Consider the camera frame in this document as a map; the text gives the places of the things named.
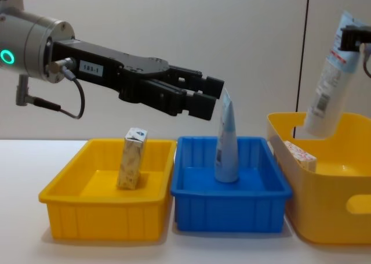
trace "small carton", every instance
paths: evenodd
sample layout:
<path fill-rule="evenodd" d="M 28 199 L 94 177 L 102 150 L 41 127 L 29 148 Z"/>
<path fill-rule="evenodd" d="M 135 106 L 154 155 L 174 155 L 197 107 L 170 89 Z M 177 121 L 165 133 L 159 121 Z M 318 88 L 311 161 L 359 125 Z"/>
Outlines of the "small carton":
<path fill-rule="evenodd" d="M 317 165 L 316 157 L 304 151 L 303 149 L 297 147 L 290 141 L 285 141 L 285 145 L 289 149 L 291 154 L 294 156 L 294 158 L 299 162 L 301 167 L 311 172 L 315 172 L 316 165 Z"/>
<path fill-rule="evenodd" d="M 134 190 L 140 177 L 140 165 L 144 155 L 147 131 L 130 128 L 125 136 L 121 164 L 117 179 L 120 189 Z"/>

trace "white tube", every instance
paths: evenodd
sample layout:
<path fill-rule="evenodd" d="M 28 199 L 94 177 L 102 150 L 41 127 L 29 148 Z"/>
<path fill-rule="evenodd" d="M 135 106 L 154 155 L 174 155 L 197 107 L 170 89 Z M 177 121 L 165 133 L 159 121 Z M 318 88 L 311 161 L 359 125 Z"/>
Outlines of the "white tube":
<path fill-rule="evenodd" d="M 342 28 L 347 25 L 364 26 L 348 12 L 344 12 L 337 28 L 333 47 L 323 66 L 315 97 L 308 108 L 304 128 L 318 138 L 332 136 L 339 123 L 347 97 L 347 90 L 356 70 L 359 52 L 340 51 Z"/>
<path fill-rule="evenodd" d="M 232 100 L 226 91 L 220 118 L 215 159 L 215 179 L 222 183 L 238 180 L 238 146 Z"/>

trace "plastic tray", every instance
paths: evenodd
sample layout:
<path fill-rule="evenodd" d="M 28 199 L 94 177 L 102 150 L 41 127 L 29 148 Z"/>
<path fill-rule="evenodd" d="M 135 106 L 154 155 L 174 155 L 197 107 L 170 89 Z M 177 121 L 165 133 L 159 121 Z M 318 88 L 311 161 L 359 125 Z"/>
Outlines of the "plastic tray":
<path fill-rule="evenodd" d="M 239 181 L 214 178 L 217 138 L 178 140 L 172 180 L 179 230 L 280 232 L 291 190 L 263 138 L 238 138 Z"/>
<path fill-rule="evenodd" d="M 122 139 L 90 140 L 44 188 L 54 238 L 157 240 L 169 208 L 176 142 L 147 140 L 136 190 L 118 190 Z"/>
<path fill-rule="evenodd" d="M 287 216 L 311 242 L 371 244 L 371 120 L 346 113 L 331 138 L 293 139 L 304 119 L 305 113 L 268 116 L 268 140 L 293 188 Z M 317 157 L 316 173 L 297 163 L 285 140 Z"/>

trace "blue plastic bin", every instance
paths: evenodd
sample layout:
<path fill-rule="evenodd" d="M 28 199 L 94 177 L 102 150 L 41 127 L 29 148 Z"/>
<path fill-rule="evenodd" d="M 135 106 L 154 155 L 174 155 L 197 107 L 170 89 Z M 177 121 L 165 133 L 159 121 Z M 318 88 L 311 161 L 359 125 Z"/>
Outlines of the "blue plastic bin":
<path fill-rule="evenodd" d="M 238 138 L 239 180 L 214 178 L 216 137 L 178 140 L 171 193 L 179 230 L 280 232 L 291 189 L 263 138 Z"/>

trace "yellow container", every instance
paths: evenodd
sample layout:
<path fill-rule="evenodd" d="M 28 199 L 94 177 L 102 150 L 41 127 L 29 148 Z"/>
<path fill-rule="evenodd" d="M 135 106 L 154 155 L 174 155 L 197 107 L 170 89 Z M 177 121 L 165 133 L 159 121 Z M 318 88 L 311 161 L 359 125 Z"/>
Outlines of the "yellow container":
<path fill-rule="evenodd" d="M 287 217 L 314 243 L 371 244 L 371 120 L 344 113 L 331 138 L 292 138 L 304 119 L 305 113 L 268 116 L 268 140 L 293 189 Z M 298 164 L 285 140 L 316 156 L 316 173 Z"/>
<path fill-rule="evenodd" d="M 176 141 L 147 140 L 136 190 L 116 187 L 124 140 L 93 139 L 44 188 L 59 239 L 157 240 L 170 207 Z"/>

